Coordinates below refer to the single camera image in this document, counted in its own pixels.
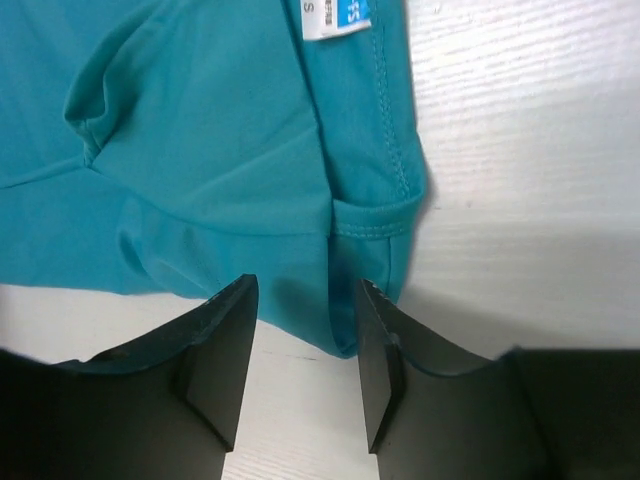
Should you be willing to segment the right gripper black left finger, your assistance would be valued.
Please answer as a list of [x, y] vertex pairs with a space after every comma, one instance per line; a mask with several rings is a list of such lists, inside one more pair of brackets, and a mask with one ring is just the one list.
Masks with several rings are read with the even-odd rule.
[[259, 288], [244, 275], [90, 360], [1, 354], [5, 479], [218, 479], [235, 445]]

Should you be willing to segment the teal t-shirt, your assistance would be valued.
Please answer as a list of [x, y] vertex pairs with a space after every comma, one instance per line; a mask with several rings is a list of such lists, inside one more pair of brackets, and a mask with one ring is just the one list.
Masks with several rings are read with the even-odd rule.
[[397, 298], [427, 187], [406, 5], [309, 41], [325, 1], [5, 1], [1, 280], [207, 298], [338, 357]]

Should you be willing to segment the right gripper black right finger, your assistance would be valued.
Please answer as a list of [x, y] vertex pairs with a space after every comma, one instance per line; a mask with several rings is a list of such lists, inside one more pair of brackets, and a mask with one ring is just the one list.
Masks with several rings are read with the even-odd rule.
[[523, 349], [487, 359], [355, 289], [369, 451], [383, 479], [635, 479], [636, 350]]

